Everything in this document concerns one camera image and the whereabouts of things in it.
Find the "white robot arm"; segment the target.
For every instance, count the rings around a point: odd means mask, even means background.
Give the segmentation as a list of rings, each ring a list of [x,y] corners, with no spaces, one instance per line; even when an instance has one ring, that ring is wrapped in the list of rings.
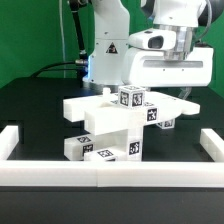
[[[194,86],[210,83],[213,48],[196,32],[221,16],[224,0],[141,0],[153,27],[134,34],[121,0],[87,1],[94,9],[95,38],[86,86],[179,87],[179,97],[185,99]]]

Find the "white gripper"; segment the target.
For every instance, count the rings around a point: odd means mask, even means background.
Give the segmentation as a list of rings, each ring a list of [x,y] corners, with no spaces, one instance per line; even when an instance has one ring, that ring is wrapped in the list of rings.
[[[161,51],[130,48],[123,62],[122,81],[143,87],[181,87],[186,99],[191,87],[207,86],[212,78],[213,49],[195,47],[185,60],[165,60]]]

